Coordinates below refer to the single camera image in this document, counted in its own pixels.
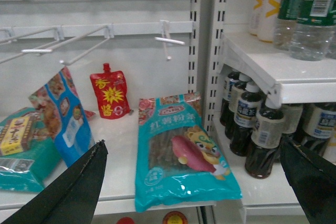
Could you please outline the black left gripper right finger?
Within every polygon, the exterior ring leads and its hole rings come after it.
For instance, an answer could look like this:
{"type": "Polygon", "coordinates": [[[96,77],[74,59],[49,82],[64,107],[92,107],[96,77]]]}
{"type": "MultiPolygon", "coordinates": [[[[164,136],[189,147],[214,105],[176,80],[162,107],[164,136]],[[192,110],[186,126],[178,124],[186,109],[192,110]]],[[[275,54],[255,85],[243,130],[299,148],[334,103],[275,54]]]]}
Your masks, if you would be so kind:
{"type": "Polygon", "coordinates": [[[280,162],[309,223],[335,223],[335,165],[291,140],[280,144],[280,162]]]}

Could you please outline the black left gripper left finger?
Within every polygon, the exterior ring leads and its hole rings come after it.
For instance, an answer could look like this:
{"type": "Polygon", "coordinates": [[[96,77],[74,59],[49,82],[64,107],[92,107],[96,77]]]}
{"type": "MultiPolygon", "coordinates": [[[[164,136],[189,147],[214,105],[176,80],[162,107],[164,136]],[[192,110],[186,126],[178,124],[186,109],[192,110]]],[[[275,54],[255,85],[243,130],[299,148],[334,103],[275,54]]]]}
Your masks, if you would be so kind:
{"type": "Polygon", "coordinates": [[[3,223],[91,223],[101,192],[107,155],[104,140],[97,142],[3,223]]]}

